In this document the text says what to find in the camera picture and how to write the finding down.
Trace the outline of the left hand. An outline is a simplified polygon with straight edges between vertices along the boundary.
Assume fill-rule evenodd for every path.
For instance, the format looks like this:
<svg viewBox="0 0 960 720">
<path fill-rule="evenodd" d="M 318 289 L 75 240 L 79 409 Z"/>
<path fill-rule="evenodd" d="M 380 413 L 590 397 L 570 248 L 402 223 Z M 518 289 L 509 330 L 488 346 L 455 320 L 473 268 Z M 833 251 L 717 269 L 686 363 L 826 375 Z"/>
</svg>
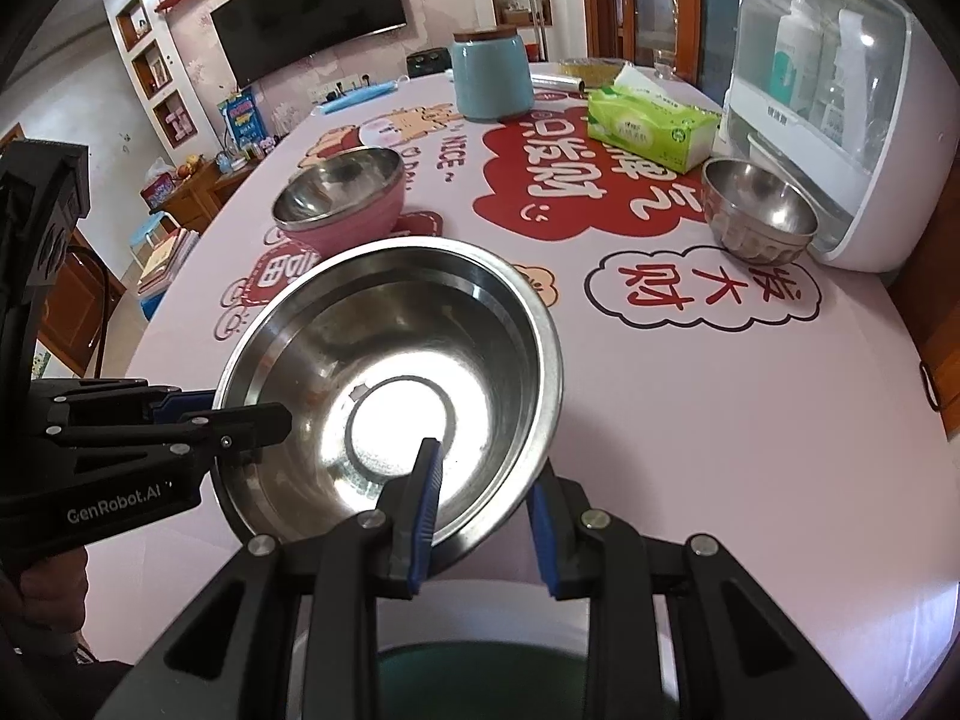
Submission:
<svg viewBox="0 0 960 720">
<path fill-rule="evenodd" d="M 75 634 L 86 621 L 88 589 L 88 551 L 78 548 L 23 572 L 14 607 L 26 621 Z"/>
</svg>

